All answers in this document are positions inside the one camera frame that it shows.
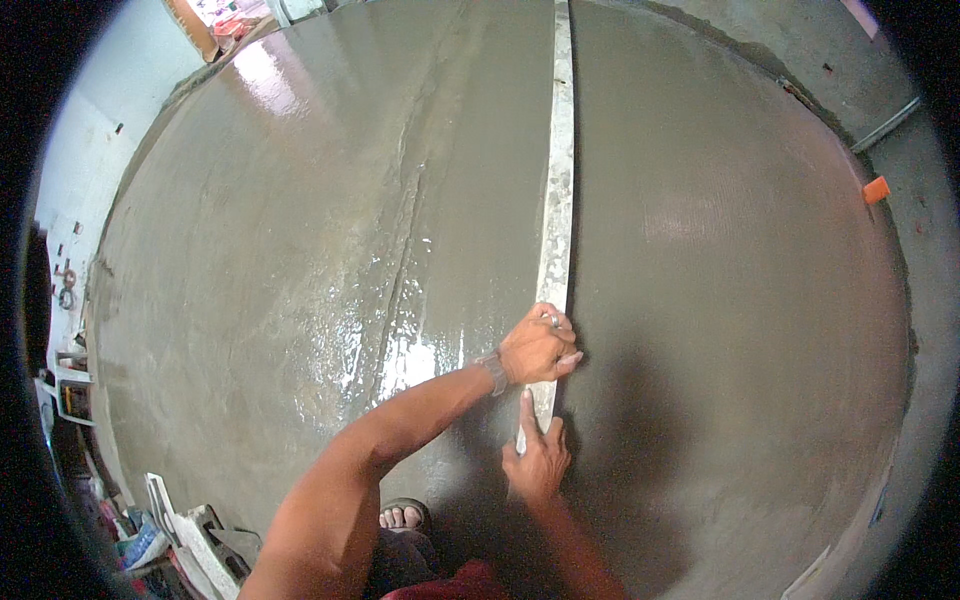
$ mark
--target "concrete floor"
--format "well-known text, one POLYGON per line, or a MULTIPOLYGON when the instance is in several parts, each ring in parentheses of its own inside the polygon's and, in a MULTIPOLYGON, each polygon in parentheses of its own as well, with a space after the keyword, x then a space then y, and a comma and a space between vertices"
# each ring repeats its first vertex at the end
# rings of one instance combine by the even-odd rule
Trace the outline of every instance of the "concrete floor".
MULTIPOLYGON (((568 494, 638 597, 778 597, 900 425, 896 235, 837 138, 751 65, 649 12, 573 11, 588 361, 564 393, 568 494)), ((263 533, 346 422, 529 306, 551 12, 348 6, 183 102, 91 287, 104 435, 137 503, 150 470, 178 509, 263 533)), ((512 580, 534 558, 502 506, 514 399, 383 485, 434 507, 447 556, 509 557, 512 580)))

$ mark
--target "hand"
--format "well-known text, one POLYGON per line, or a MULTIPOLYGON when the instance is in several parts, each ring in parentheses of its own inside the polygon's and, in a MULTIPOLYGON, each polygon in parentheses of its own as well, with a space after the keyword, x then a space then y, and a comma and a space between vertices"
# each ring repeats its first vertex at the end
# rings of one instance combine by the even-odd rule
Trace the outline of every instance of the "hand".
POLYGON ((507 442, 503 446, 503 471, 514 492, 536 511, 559 497, 560 482, 570 466, 564 420, 554 417, 542 436, 534 417, 533 394, 524 390, 520 395, 520 427, 527 436, 527 452, 521 457, 516 453, 516 444, 507 442))
POLYGON ((556 306, 534 304, 497 349, 507 380, 521 384, 554 381, 572 372, 584 357, 573 345, 576 339, 570 319, 556 306), (559 327, 553 326, 553 315, 559 327))

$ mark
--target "person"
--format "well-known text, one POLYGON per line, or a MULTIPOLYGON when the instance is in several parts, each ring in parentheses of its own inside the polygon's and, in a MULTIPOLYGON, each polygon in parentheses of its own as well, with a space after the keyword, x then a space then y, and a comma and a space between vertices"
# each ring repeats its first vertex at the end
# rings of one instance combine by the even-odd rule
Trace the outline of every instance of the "person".
MULTIPOLYGON (((583 357, 575 340, 565 314, 553 304, 535 304, 495 352, 405 390, 345 427, 280 504, 239 597, 509 597, 480 561, 441 579, 426 535, 426 507, 399 498, 378 511, 380 480, 481 397, 571 373, 583 357)), ((541 435, 527 391, 520 425, 526 452, 517 455, 515 443, 507 442, 503 470, 542 530, 565 589, 576 598, 626 597, 560 494, 570 464, 563 420, 554 417, 541 435)))

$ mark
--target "wristwatch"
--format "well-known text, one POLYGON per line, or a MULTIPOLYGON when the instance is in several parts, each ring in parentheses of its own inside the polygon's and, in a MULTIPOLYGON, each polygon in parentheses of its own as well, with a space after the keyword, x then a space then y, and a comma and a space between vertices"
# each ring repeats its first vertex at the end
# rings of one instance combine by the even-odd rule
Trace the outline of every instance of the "wristwatch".
POLYGON ((493 392, 491 396, 500 396, 507 389, 507 372, 500 363, 500 354, 496 350, 473 359, 474 365, 482 365, 493 375, 493 392))

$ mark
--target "foot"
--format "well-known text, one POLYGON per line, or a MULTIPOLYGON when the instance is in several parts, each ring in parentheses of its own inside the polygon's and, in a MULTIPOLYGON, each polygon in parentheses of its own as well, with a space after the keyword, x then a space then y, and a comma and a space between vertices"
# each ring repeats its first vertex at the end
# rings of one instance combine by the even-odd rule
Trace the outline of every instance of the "foot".
POLYGON ((404 507, 402 510, 399 507, 394 507, 380 513, 380 527, 384 529, 398 531, 416 529, 421 523, 423 523, 423 515, 413 506, 404 507))

